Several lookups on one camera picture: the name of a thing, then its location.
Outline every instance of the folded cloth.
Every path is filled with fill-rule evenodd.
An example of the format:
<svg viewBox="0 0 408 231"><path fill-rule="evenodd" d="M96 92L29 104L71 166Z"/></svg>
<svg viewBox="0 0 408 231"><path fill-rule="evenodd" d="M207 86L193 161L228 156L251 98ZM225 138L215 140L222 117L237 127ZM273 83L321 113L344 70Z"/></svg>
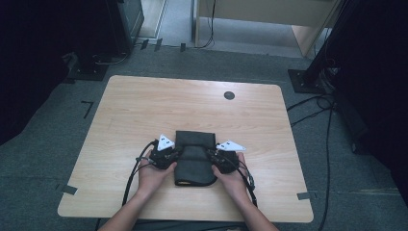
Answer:
<svg viewBox="0 0 408 231"><path fill-rule="evenodd" d="M176 131L175 147L183 150L174 170L175 185L204 187L217 180L207 157L208 149L216 149L216 134Z"/></svg>

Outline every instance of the human hand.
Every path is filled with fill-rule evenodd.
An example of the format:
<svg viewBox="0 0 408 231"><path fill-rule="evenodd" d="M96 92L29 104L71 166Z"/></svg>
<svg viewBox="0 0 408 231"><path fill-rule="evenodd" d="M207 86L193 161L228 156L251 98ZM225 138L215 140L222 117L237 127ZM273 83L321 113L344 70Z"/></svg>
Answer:
<svg viewBox="0 0 408 231"><path fill-rule="evenodd" d="M240 168L242 174L247 177L246 163L243 153L237 153L240 160ZM242 176L236 170L229 174L222 174L216 166L212 166L214 175L221 181L224 189L233 199L249 199L246 193L246 184L244 183Z"/></svg>
<svg viewBox="0 0 408 231"><path fill-rule="evenodd" d="M146 158L149 158L151 150L147 153ZM143 193L150 196L165 181L166 177L174 171L177 163L172 163L168 169L161 170L150 165L146 159L142 159L139 164L139 186L137 193Z"/></svg>

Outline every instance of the gray carpet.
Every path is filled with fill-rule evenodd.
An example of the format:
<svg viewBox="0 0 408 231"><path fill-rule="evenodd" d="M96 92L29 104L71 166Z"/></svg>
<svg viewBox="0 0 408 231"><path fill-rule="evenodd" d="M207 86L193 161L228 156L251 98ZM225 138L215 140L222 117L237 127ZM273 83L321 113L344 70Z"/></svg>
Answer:
<svg viewBox="0 0 408 231"><path fill-rule="evenodd" d="M112 65L102 82L60 84L25 130L0 146L0 230L93 230L95 218L61 218L57 208L73 170L109 77L151 76L274 84L287 106L310 94L293 92L288 68L306 69L311 61L263 55L154 47L135 48L131 57ZM95 102L88 116L89 104ZM318 111L316 101L289 112L296 121ZM293 136L315 219L311 223L276 223L281 230L318 230L326 191L326 129L329 113L304 120ZM408 210L390 172L373 157L351 152L351 140L341 115L334 112L329 137L331 189L324 230L407 230ZM204 230L231 223L142 220L141 230Z"/></svg>

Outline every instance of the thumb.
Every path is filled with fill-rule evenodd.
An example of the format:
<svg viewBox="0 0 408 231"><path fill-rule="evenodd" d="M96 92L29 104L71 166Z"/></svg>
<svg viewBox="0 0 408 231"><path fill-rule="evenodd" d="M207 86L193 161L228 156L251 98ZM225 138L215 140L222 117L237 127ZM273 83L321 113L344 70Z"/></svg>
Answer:
<svg viewBox="0 0 408 231"><path fill-rule="evenodd" d="M214 176L219 177L221 172L218 170L218 167L216 167L215 165L211 166L211 169L213 170Z"/></svg>
<svg viewBox="0 0 408 231"><path fill-rule="evenodd" d="M176 166L177 166L177 162L173 162L173 163L166 169L166 172L167 172L167 173L171 173L172 171L174 171L174 169L176 168Z"/></svg>

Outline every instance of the stand base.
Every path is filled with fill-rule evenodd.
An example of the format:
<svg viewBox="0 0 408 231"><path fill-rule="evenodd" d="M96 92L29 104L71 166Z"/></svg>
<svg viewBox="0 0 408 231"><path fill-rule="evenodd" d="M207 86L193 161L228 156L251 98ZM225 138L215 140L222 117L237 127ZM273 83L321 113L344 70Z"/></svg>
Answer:
<svg viewBox="0 0 408 231"><path fill-rule="evenodd" d="M291 78L294 92L296 93L316 93L324 94L324 90L320 78L313 85L305 84L303 74L305 70L288 69L289 77Z"/></svg>
<svg viewBox="0 0 408 231"><path fill-rule="evenodd" d="M95 64L92 68L80 68L78 62L72 67L67 80L90 80L102 81L105 77L108 65Z"/></svg>

